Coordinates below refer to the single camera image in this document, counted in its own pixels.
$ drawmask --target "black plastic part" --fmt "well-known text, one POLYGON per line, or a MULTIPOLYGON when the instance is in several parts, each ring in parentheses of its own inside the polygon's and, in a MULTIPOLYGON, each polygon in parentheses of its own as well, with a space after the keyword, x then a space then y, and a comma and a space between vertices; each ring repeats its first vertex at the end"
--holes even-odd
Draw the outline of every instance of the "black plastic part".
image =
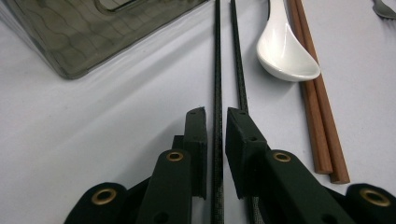
POLYGON ((191 156, 185 150, 162 153, 140 206, 137 224, 191 223, 191 156))
POLYGON ((206 113, 203 107, 186 115, 183 148, 191 155, 192 196, 206 198, 207 133, 206 113))
POLYGON ((124 205, 128 193, 125 187, 114 183, 103 183, 89 189, 78 201, 70 212, 66 224, 83 223, 120 223, 122 206, 124 205), (105 198, 110 197, 109 192, 115 192, 115 197, 108 203, 105 198))
POLYGON ((286 223, 355 223, 293 154, 268 151, 262 158, 261 172, 262 202, 271 203, 266 207, 277 203, 286 223))
POLYGON ((184 135, 175 135, 174 137, 174 141, 172 143, 172 148, 176 149, 176 148, 183 148, 183 139, 184 139, 184 135))
POLYGON ((396 198, 368 184, 356 184, 346 191, 346 210, 361 224, 396 223, 396 198))
POLYGON ((84 193, 76 206, 70 212, 65 224, 113 224, 135 223, 140 204, 149 185, 149 178, 131 189, 115 183, 103 183, 84 193), (92 199, 105 201, 111 193, 116 193, 115 198, 108 203, 98 204, 92 199))
POLYGON ((225 153, 238 198, 258 195, 261 153, 270 150, 262 133, 244 110, 228 108, 225 153))
POLYGON ((288 223, 286 215, 277 203, 274 195, 268 192, 266 197, 259 199, 259 209, 265 224, 286 224, 288 223))

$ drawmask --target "chopstick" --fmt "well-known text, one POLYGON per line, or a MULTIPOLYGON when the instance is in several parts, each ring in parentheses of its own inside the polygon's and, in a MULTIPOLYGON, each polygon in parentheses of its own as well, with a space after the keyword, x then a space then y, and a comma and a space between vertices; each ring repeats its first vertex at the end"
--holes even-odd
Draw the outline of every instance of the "chopstick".
MULTIPOLYGON (((294 33, 297 39, 303 43, 303 29, 300 24, 297 7, 294 0, 289 1, 290 15, 294 23, 294 33)), ((314 81, 301 82, 304 97, 305 113, 308 122, 308 131, 311 140, 312 157, 314 160, 315 173, 328 175, 332 173, 332 161, 328 149, 323 120, 320 115, 318 97, 314 81)))
MULTIPOLYGON (((300 43, 305 47, 305 49, 311 54, 311 56, 318 61, 318 56, 315 51, 314 43, 312 40, 312 36, 309 31, 308 27, 308 22, 306 20, 306 16, 304 13, 304 7, 303 3, 301 0, 289 0, 289 8, 290 8, 290 14, 292 16, 293 24, 294 24, 294 33, 297 37, 297 39, 300 41, 300 43)), ((335 127, 335 122, 334 118, 332 116, 332 109, 330 107, 330 102, 329 98, 327 96, 326 88, 324 85, 323 81, 323 76, 322 74, 319 75, 316 79, 312 81, 307 81, 305 84, 302 84, 303 87, 303 92, 306 91, 306 95, 304 98, 305 101, 313 101, 314 103, 310 106, 313 106, 314 109, 310 108, 307 112, 308 117, 321 117, 322 121, 322 128, 324 129, 325 132, 325 137, 327 144, 323 145, 323 147, 319 148, 327 148, 328 154, 330 155, 331 163, 332 163, 332 173, 330 173, 330 179, 331 182, 334 184, 345 184, 349 183, 349 174, 347 171, 347 165, 344 159, 344 154, 341 148, 341 143, 338 137, 338 133, 335 127), (318 111, 316 110, 316 105, 315 102, 318 102, 318 108, 319 108, 319 115, 317 114, 318 111)), ((310 118, 308 118, 308 127, 310 127, 310 118)), ((317 165, 321 163, 322 161, 316 154, 322 153, 321 149, 319 152, 314 152, 315 150, 318 150, 315 148, 317 146, 313 145, 312 150, 313 150, 313 156, 314 156, 314 164, 317 165)))

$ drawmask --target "brass grommet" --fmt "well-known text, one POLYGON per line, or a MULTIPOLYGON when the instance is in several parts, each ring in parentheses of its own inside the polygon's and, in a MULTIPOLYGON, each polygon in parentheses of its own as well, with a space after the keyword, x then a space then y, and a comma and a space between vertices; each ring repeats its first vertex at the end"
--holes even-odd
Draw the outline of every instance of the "brass grommet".
POLYGON ((180 152, 171 152, 166 155, 166 159, 168 159, 169 161, 181 161, 183 160, 183 154, 180 152))
POLYGON ((283 152, 274 153, 274 159, 277 161, 288 162, 291 161, 291 157, 283 152))
POLYGON ((359 191, 361 197, 365 199, 367 202, 381 206, 381 207, 388 207, 390 206, 390 200, 387 196, 383 195, 380 192, 377 192, 373 189, 361 189, 359 191))
POLYGON ((92 203, 96 205, 103 205, 110 203, 117 196, 117 192, 114 189, 99 189, 92 196, 92 203))

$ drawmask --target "white table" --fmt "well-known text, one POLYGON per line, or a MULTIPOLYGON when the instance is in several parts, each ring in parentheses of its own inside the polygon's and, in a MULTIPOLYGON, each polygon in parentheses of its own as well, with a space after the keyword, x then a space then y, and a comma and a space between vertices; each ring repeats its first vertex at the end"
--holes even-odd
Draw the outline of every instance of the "white table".
MULTIPOLYGON (((379 19, 372 4, 304 1, 351 183, 396 195, 396 21, 379 19)), ((265 0, 237 1, 249 113, 271 148, 313 171, 299 85, 270 76, 256 58, 267 8, 265 0)), ((0 22, 0 223, 62 223, 90 187, 134 186, 195 107, 206 109, 211 143, 213 23, 211 1, 70 81, 0 22)), ((232 43, 230 4, 222 1, 224 133, 226 109, 237 107, 232 43)), ((347 185, 314 176, 345 193, 347 185)), ((247 223, 226 159, 224 192, 225 223, 247 223)), ((210 194, 193 200, 193 223, 209 223, 209 205, 210 194)))

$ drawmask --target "spoon bowl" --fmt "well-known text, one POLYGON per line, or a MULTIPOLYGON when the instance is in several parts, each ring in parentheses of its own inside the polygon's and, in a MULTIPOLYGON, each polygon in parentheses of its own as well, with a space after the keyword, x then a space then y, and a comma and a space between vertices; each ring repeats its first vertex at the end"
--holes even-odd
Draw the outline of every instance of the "spoon bowl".
POLYGON ((294 36, 283 0, 271 0, 270 17, 257 44, 262 66, 274 77, 307 81, 319 76, 317 62, 294 36))

